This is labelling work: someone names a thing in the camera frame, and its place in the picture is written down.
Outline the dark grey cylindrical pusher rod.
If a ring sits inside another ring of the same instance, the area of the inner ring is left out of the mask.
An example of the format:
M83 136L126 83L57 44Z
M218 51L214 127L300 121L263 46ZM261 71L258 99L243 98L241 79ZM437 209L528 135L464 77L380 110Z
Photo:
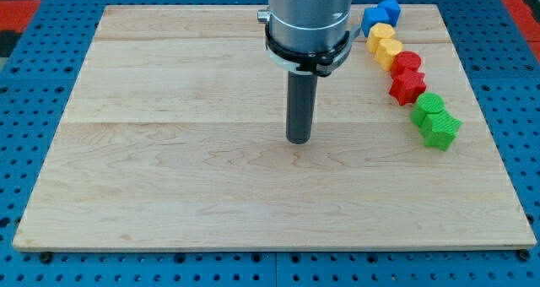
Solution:
M304 144L311 137L317 76L288 72L286 138Z

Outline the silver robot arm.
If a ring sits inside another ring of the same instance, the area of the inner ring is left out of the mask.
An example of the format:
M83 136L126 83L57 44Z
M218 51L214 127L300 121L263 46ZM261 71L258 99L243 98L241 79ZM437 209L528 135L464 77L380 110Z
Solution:
M361 27L348 29L353 0L268 0L257 12L269 56L287 71L286 138L304 144L311 127L319 78L348 58Z

